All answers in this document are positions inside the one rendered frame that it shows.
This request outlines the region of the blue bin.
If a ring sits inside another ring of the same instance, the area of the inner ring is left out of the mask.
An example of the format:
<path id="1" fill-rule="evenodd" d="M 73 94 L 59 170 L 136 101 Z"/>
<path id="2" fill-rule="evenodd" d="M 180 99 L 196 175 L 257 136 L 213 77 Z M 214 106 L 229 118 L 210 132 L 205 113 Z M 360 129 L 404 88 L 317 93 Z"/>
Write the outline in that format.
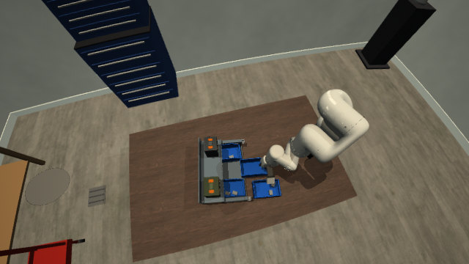
<path id="1" fill-rule="evenodd" d="M 242 159 L 240 145 L 238 144 L 222 144 L 222 163 L 231 162 L 231 161 L 239 161 Z M 234 158 L 229 158 L 230 155 L 233 155 Z"/>
<path id="2" fill-rule="evenodd" d="M 230 195 L 225 195 L 225 192 L 230 192 Z M 232 194 L 233 191 L 237 192 L 237 195 Z M 245 196 L 245 184 L 243 179 L 225 179 L 224 180 L 224 198 Z"/>
<path id="3" fill-rule="evenodd" d="M 271 184 L 266 183 L 266 180 L 253 180 L 251 184 L 254 199 L 281 196 L 279 180 L 275 179 L 275 182 L 275 186 L 272 187 Z M 273 195 L 269 195 L 269 190 L 273 190 Z"/>
<path id="4" fill-rule="evenodd" d="M 261 158 L 240 159 L 241 177 L 257 177 L 267 175 L 267 170 L 259 166 Z M 258 174 L 257 174 L 258 173 Z M 245 176 L 247 175 L 247 176 Z"/>

